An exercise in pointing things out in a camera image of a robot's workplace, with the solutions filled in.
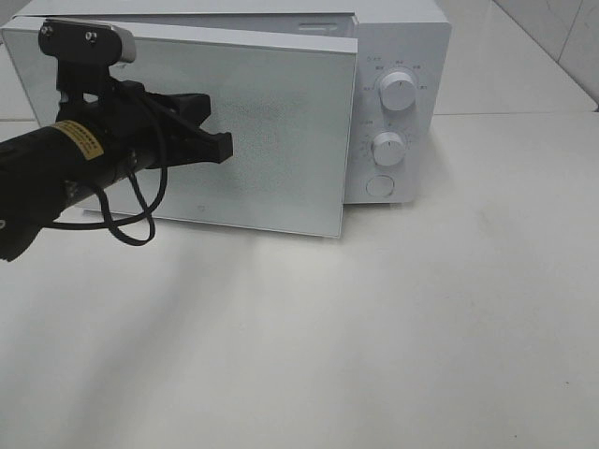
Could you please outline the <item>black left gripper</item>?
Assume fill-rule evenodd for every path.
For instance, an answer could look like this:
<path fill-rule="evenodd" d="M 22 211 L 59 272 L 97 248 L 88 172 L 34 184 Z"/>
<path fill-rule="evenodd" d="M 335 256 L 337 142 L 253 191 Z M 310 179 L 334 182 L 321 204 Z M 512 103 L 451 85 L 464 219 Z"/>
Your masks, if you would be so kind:
<path fill-rule="evenodd" d="M 53 124 L 56 173 L 221 164 L 233 155 L 230 133 L 199 128 L 212 113 L 207 94 L 145 92 L 137 82 L 113 78 L 106 64 L 60 63 L 56 86 L 61 94 Z"/>

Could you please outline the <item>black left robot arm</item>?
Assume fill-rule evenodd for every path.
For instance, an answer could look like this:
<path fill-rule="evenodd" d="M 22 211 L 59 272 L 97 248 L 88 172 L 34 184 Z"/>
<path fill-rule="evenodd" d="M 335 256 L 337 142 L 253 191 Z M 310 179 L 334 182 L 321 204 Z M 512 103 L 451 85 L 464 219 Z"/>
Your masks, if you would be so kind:
<path fill-rule="evenodd" d="M 154 94 L 107 65 L 61 63 L 55 123 L 1 144 L 1 257 L 13 261 L 43 229 L 108 230 L 130 246 L 155 236 L 168 169 L 221 164 L 230 133 L 210 134 L 206 94 Z"/>

